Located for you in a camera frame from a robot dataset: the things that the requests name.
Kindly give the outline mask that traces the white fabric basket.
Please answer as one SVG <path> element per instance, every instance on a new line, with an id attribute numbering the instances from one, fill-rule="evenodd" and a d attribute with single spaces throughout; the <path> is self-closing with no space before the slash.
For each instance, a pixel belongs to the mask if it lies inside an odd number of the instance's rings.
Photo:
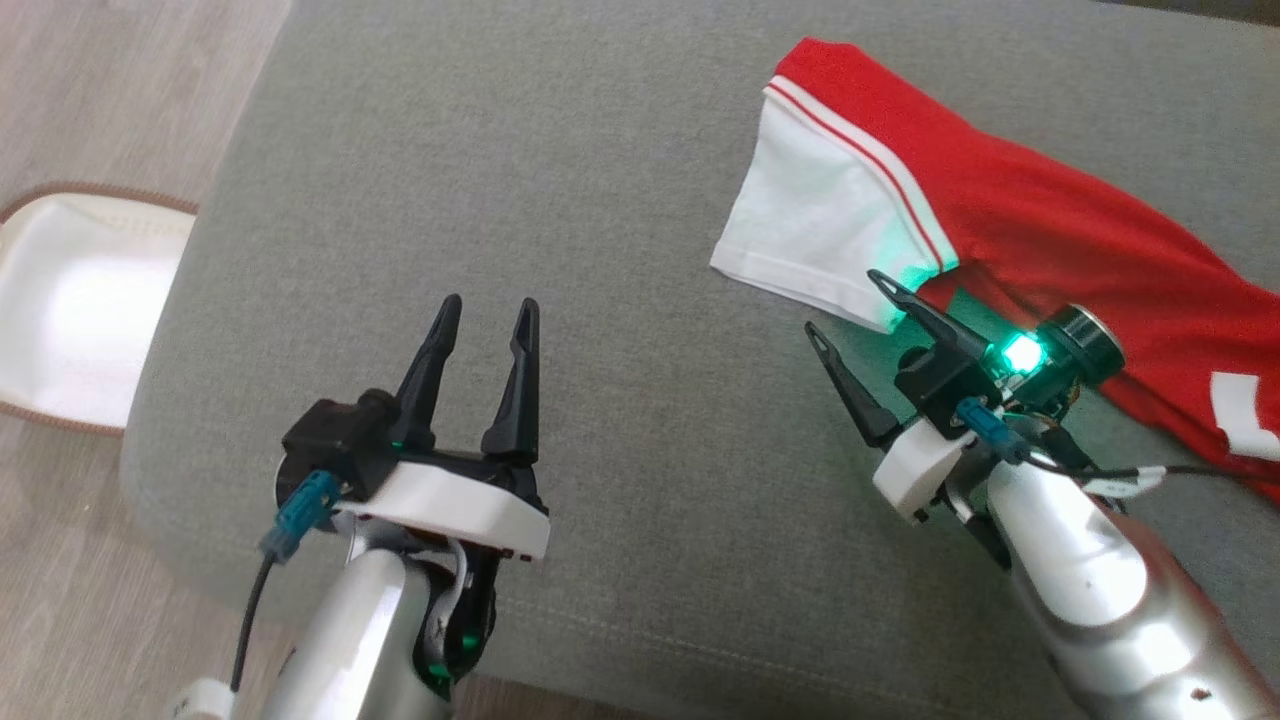
<path id="1" fill-rule="evenodd" d="M 124 432 L 197 211 L 87 182 L 0 209 L 0 413 Z"/>

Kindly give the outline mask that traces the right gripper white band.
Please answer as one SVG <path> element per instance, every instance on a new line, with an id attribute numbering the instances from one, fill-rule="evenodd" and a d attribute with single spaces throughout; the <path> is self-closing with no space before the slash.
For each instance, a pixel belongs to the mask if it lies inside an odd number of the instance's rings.
<path id="1" fill-rule="evenodd" d="M 1004 396 L 991 410 L 1002 418 L 1036 413 L 1059 423 L 1082 388 L 1123 369 L 1119 338 L 1084 307 L 1068 305 L 1033 332 L 993 343 L 888 274 L 869 270 L 868 279 L 936 342 L 983 361 Z M 805 323 L 805 336 L 865 445 L 887 448 L 873 475 L 876 488 L 895 511 L 916 519 L 945 487 L 964 452 L 983 439 L 970 429 L 945 439 L 914 407 L 914 419 L 901 430 L 899 419 L 845 366 L 838 350 L 813 322 Z"/>

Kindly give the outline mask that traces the large grey sofa seat cushion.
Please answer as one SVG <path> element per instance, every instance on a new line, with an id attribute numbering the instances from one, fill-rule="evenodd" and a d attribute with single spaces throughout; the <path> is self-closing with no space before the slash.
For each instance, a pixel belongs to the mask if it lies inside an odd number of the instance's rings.
<path id="1" fill-rule="evenodd" d="M 300 415 L 394 389 L 458 293 L 435 432 L 476 448 L 534 297 L 550 546 L 503 564 L 483 673 L 662 717 L 1084 720 L 980 546 L 870 487 L 803 323 L 886 402 L 909 329 L 709 266 L 806 36 L 1280 291 L 1280 29 L 1092 0 L 293 0 L 125 432 L 155 552 L 241 612 Z"/>

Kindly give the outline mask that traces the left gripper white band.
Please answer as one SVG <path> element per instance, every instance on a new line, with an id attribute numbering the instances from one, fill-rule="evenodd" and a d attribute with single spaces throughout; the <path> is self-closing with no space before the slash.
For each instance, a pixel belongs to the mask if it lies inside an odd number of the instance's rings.
<path id="1" fill-rule="evenodd" d="M 397 464 L 369 496 L 349 495 L 337 505 L 335 533 L 352 538 L 357 520 L 366 518 L 488 547 L 504 559 L 539 561 L 550 539 L 549 510 L 531 468 L 539 456 L 540 307 L 534 299 L 521 304 L 509 340 L 513 364 L 483 434 L 484 457 L 431 451 L 433 418 L 462 306 L 460 295 L 445 297 L 401 382 L 401 415 L 390 430 Z"/>

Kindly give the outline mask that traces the red and white sports garment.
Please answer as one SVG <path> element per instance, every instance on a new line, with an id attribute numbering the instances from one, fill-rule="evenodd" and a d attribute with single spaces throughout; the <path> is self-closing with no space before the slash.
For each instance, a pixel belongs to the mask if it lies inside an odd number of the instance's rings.
<path id="1" fill-rule="evenodd" d="M 710 265 L 879 333 L 879 270 L 1033 328 L 1092 311 L 1126 364 L 1102 395 L 1280 506 L 1280 293 L 1129 193 L 978 129 L 852 44 L 800 41 Z"/>

